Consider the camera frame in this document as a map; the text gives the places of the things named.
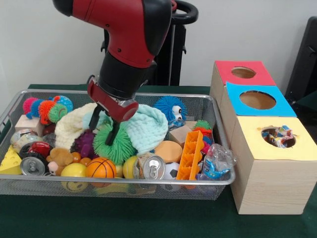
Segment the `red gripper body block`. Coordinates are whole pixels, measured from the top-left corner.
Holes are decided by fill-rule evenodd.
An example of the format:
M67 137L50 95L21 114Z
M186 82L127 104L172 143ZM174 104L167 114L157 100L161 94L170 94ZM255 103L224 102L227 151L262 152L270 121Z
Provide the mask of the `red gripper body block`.
M128 121L138 110L139 104L134 98L120 100L106 93L91 75L87 81L87 92L90 98L103 107L103 110L113 121Z

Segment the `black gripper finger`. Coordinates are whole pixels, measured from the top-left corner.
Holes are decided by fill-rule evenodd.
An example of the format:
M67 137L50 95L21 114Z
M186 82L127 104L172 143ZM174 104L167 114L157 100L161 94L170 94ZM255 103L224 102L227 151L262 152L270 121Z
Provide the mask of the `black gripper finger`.
M120 122L114 121L112 126L110 124L107 124L107 126L109 127L110 131L108 133L108 136L106 138L105 141L105 145L107 146L111 146L118 134L118 131L120 129Z
M89 122L89 130L93 131L96 129L98 121L100 119L100 112L102 110L103 110L103 107L97 103L97 106L95 107L91 120Z

